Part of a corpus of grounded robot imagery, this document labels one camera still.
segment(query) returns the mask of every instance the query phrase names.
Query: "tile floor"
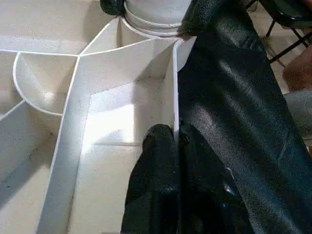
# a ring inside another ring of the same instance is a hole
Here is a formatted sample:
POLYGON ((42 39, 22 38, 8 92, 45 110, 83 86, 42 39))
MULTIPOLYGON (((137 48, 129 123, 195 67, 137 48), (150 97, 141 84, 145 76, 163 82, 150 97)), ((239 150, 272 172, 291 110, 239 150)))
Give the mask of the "tile floor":
MULTIPOLYGON (((254 7, 255 5, 251 6, 249 10, 254 10, 254 7)), ((283 29, 278 23, 275 24, 270 37, 266 38, 265 35, 269 29, 270 24, 272 23, 272 18, 260 3, 258 3, 256 11, 248 11, 248 13, 253 20, 254 28, 256 29, 264 46, 266 47, 268 58, 272 58, 272 55, 278 54, 298 40, 297 36, 293 33, 292 30, 283 29)), ((282 76, 283 69, 295 57, 300 55, 304 49, 304 45, 299 45, 288 54, 283 56, 280 60, 271 64, 272 70, 283 94, 289 93, 287 84, 283 80, 282 76)))

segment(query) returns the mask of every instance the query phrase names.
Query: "white cylinder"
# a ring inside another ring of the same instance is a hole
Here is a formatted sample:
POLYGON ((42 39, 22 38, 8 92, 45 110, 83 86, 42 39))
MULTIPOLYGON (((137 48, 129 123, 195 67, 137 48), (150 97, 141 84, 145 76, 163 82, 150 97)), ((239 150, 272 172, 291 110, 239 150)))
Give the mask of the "white cylinder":
POLYGON ((136 29, 155 36, 185 32, 183 21, 192 0, 126 0, 126 19, 136 29))

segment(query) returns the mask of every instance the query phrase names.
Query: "chair leg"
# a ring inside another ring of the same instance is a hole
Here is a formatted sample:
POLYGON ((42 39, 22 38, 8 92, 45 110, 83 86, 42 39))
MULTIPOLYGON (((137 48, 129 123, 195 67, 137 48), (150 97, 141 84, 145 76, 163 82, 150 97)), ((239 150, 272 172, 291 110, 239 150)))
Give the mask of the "chair leg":
MULTIPOLYGON (((292 28, 292 31, 293 31, 293 33, 296 34, 296 36, 297 36, 299 39, 302 39, 302 36, 301 36, 294 28, 292 28)), ((306 48, 309 47, 309 45, 308 45, 305 41, 303 41, 302 44, 304 44, 304 46, 305 46, 306 48)))
POLYGON ((287 49, 283 50, 281 53, 276 55, 274 58, 270 59, 270 63, 273 63, 276 60, 280 59, 285 54, 287 54, 290 50, 292 50, 293 48, 297 47, 298 45, 300 45, 302 42, 304 42, 306 39, 308 39, 311 36, 312 36, 312 32, 310 32, 309 34, 305 35, 304 37, 302 37, 301 39, 296 41, 294 44, 292 44, 290 47, 288 47, 287 49))
POLYGON ((267 32, 267 34, 266 34, 266 37, 267 37, 267 38, 270 36, 271 31, 272 31, 272 29, 273 29, 275 23, 276 23, 276 20, 273 19, 273 22, 271 23, 271 25, 270 25, 270 27, 269 27, 269 30, 268 30, 268 32, 267 32))
POLYGON ((257 0, 251 0, 251 2, 246 5, 246 10, 248 10, 256 1, 257 0))

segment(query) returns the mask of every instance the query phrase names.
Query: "black fabric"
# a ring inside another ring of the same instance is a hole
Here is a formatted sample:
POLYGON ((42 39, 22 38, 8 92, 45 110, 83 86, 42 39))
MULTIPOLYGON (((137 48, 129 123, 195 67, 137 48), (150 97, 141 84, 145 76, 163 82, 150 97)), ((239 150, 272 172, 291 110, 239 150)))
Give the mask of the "black fabric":
POLYGON ((184 233, 253 234, 231 171, 205 138, 182 124, 179 145, 184 233))
POLYGON ((179 224, 179 165, 173 133, 153 126, 130 179, 122 233, 176 234, 179 224))
POLYGON ((235 182, 256 233, 312 233, 312 161, 244 6, 232 0, 178 74, 179 113, 235 182))
POLYGON ((207 30, 208 25, 230 0, 194 0, 187 15, 187 28, 192 35, 207 30))
POLYGON ((102 11, 112 16, 120 16, 124 13, 124 0, 100 0, 102 11))

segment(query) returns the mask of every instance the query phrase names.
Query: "compartment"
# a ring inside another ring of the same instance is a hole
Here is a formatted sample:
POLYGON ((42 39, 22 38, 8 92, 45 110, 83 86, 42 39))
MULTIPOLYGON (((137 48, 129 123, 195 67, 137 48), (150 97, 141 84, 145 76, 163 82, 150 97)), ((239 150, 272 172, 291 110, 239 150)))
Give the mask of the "compartment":
POLYGON ((175 39, 81 56, 38 234, 119 233, 146 131, 178 132, 175 39))
POLYGON ((13 83, 14 52, 0 51, 0 119, 22 99, 13 83))
POLYGON ((126 19, 117 17, 99 32, 82 54, 112 50, 150 38, 151 36, 130 26, 126 19))
POLYGON ((114 17, 98 1, 2 0, 0 49, 79 54, 114 17))
POLYGON ((56 134, 25 101, 0 121, 0 233, 34 233, 50 174, 56 134))
POLYGON ((34 108, 61 115, 77 57, 19 53, 14 64, 14 83, 19 94, 34 108))

